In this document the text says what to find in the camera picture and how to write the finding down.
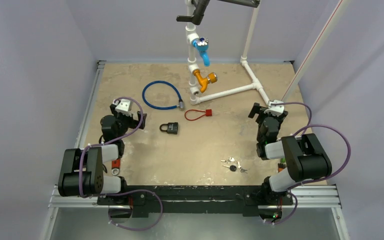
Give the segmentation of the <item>blue cable lock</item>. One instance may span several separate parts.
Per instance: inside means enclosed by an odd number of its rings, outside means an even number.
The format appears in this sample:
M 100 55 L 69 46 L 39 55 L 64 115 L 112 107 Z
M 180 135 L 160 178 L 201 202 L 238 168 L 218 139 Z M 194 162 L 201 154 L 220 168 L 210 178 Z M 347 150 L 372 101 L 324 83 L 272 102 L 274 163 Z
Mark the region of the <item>blue cable lock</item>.
M 154 86 L 154 85 L 166 85 L 170 87 L 177 96 L 177 104 L 174 105 L 168 105 L 171 98 L 170 96 L 167 96 L 166 92 L 163 93 L 147 93 L 147 90 Z M 150 108 L 155 110 L 173 110 L 173 109 L 179 109 L 180 111 L 185 110 L 185 103 L 182 99 L 182 96 L 179 92 L 179 90 L 170 82 L 164 81 L 164 80 L 155 80 L 150 83 L 148 83 L 142 90 L 141 97 L 143 102 Z

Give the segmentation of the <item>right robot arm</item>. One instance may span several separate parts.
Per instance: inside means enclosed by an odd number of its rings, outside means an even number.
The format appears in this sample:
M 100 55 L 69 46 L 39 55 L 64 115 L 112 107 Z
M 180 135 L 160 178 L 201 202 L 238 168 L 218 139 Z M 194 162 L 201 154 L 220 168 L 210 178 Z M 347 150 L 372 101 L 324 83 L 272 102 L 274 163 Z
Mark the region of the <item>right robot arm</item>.
M 264 202 L 274 203 L 297 183 L 331 175 L 331 161 L 314 133 L 285 136 L 278 140 L 281 124 L 288 114 L 277 116 L 267 107 L 254 103 L 248 117 L 252 119 L 255 115 L 258 124 L 257 156 L 262 160 L 284 158 L 286 163 L 284 170 L 264 179 L 258 194 Z

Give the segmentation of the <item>key bunch with black fob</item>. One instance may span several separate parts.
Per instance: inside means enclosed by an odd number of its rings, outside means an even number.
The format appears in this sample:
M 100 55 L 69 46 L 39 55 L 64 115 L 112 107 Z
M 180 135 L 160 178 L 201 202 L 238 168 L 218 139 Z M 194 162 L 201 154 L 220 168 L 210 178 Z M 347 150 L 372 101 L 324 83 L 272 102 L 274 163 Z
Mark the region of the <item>key bunch with black fob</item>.
M 229 157 L 228 159 L 223 159 L 220 161 L 224 168 L 227 168 L 231 172 L 240 172 L 247 173 L 247 169 L 243 168 L 239 161 L 235 160 L 233 157 Z

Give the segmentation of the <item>black padlock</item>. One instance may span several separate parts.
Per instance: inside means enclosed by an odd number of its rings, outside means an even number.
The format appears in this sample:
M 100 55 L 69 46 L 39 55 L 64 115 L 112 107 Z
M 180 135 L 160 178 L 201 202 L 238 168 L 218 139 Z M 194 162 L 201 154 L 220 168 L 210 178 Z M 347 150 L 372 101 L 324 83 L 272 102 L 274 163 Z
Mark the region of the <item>black padlock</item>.
M 177 135 L 179 132 L 179 123 L 178 122 L 163 123 L 159 126 L 159 130 L 167 134 Z

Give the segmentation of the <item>orange faucet valve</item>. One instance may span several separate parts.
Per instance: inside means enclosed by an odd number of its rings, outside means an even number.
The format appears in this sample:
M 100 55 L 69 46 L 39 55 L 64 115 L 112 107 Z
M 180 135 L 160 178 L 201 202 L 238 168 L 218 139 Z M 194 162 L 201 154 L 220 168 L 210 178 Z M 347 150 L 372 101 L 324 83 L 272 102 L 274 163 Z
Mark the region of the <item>orange faucet valve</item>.
M 207 90 L 209 84 L 216 83 L 218 80 L 218 77 L 214 72 L 211 72 L 207 76 L 203 77 L 201 75 L 201 71 L 199 69 L 195 69 L 192 74 L 195 76 L 200 85 L 199 91 L 201 93 L 204 93 Z

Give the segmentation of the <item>orange tool at right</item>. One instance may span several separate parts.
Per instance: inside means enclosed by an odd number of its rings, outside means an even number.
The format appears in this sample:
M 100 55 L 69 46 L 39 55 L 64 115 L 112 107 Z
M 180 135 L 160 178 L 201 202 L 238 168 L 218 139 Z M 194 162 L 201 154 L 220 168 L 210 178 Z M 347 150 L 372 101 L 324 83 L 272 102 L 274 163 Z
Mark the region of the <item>orange tool at right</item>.
M 284 170 L 287 167 L 286 160 L 284 158 L 280 159 L 280 162 L 277 164 L 278 172 L 280 173 L 282 170 Z

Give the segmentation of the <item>blue faucet valve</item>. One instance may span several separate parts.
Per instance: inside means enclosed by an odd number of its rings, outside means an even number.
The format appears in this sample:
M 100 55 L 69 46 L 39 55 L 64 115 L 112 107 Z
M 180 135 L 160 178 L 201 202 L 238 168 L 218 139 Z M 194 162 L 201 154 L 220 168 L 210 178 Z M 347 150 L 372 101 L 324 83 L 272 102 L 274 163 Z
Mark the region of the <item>blue faucet valve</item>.
M 210 57 L 208 55 L 209 40 L 206 37 L 200 37 L 200 38 L 194 39 L 192 41 L 192 45 L 198 51 L 200 57 L 203 60 L 204 66 L 209 67 L 211 64 Z

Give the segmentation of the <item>white diagonal pole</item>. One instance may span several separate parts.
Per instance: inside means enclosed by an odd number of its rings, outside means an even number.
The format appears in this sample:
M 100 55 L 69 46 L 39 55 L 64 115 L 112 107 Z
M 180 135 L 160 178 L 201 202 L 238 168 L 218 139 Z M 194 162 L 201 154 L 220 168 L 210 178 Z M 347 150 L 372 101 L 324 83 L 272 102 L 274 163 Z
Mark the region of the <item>white diagonal pole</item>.
M 300 80 L 304 76 L 307 69 L 310 67 L 311 63 L 315 59 L 317 53 L 323 46 L 324 42 L 328 39 L 330 33 L 333 31 L 334 27 L 339 22 L 341 16 L 346 11 L 350 2 L 351 0 L 338 1 L 332 13 L 330 14 L 322 29 L 320 30 L 319 34 L 317 35 L 317 38 L 313 41 L 312 46 L 308 50 L 305 58 L 300 63 L 299 68 L 295 71 L 295 75 L 281 99 L 282 102 L 286 102 L 288 98 L 292 95 L 296 86 L 299 84 Z

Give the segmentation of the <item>red handled adjustable wrench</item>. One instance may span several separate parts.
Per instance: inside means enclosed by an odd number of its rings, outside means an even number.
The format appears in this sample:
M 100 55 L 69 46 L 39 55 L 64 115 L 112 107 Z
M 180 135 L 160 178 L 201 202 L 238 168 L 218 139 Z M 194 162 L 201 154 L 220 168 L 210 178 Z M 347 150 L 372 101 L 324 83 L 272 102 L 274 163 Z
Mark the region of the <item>red handled adjustable wrench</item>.
M 118 158 L 116 160 L 113 160 L 111 162 L 111 174 L 113 176 L 118 176 L 120 173 L 120 165 L 121 165 L 121 160 Z

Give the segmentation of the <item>white PVC pipe frame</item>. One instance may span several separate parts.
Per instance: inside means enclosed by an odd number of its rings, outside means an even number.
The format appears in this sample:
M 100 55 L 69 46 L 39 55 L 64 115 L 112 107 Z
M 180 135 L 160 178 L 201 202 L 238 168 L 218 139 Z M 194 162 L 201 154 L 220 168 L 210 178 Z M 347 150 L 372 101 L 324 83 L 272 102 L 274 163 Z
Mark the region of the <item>white PVC pipe frame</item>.
M 186 41 L 188 44 L 188 70 L 190 105 L 187 110 L 223 110 L 233 111 L 246 109 L 259 103 L 260 106 L 268 108 L 268 102 L 280 101 L 281 88 L 286 86 L 286 78 L 293 73 L 291 64 L 250 64 L 247 61 L 247 53 L 251 38 L 256 25 L 259 8 L 257 1 L 249 0 L 248 5 L 253 9 L 248 34 L 245 41 L 243 54 L 237 64 L 216 63 L 212 69 L 201 68 L 197 63 L 196 55 L 199 52 L 192 45 L 193 40 L 201 38 L 196 28 L 199 20 L 204 17 L 204 12 L 209 5 L 208 0 L 187 0 L 187 23 L 185 27 Z M 214 72 L 217 75 L 217 82 L 210 83 L 204 93 L 200 92 L 196 77 L 192 74 L 199 69 L 200 74 L 206 77 Z

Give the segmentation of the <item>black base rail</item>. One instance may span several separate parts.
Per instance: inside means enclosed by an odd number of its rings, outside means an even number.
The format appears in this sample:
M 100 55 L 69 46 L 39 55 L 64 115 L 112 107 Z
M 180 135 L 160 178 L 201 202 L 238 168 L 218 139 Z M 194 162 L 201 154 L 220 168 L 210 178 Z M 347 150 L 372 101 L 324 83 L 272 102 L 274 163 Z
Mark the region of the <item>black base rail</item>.
M 149 214 L 240 214 L 281 217 L 281 207 L 293 205 L 288 193 L 270 192 L 262 185 L 130 185 L 123 196 L 106 196 L 99 206 L 128 210 L 133 218 Z

